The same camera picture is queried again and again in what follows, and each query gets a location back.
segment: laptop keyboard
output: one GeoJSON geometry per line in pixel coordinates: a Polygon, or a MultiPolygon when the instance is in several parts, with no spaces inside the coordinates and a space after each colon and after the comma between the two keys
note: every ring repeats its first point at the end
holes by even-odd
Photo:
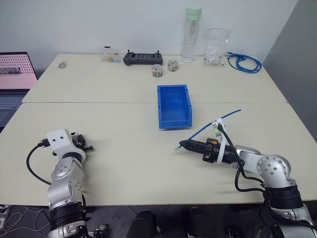
{"type": "Polygon", "coordinates": [[[2,97],[0,96],[0,110],[1,109],[18,109],[22,104],[23,97],[21,96],[8,96],[2,97]]]}

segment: gray wall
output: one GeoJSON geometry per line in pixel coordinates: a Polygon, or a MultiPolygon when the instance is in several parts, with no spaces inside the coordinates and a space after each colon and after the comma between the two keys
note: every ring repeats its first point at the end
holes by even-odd
{"type": "Polygon", "coordinates": [[[317,141],[316,0],[297,2],[264,67],[317,141]]]}

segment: laptop screen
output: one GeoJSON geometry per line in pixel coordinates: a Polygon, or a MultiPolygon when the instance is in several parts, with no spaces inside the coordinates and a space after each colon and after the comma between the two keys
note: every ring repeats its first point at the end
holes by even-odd
{"type": "Polygon", "coordinates": [[[0,90],[30,89],[37,82],[26,52],[0,53],[0,90]]]}

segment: green bottle cap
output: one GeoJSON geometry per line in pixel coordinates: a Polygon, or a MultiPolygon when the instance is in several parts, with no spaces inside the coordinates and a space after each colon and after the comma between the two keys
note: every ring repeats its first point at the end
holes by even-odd
{"type": "Polygon", "coordinates": [[[186,7],[186,18],[192,21],[198,21],[202,15],[202,7],[198,4],[190,4],[186,7]]]}

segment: laptop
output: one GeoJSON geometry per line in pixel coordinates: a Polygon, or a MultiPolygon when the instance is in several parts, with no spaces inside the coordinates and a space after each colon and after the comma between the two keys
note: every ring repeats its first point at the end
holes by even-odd
{"type": "Polygon", "coordinates": [[[36,82],[28,53],[0,53],[0,132],[36,82]]]}

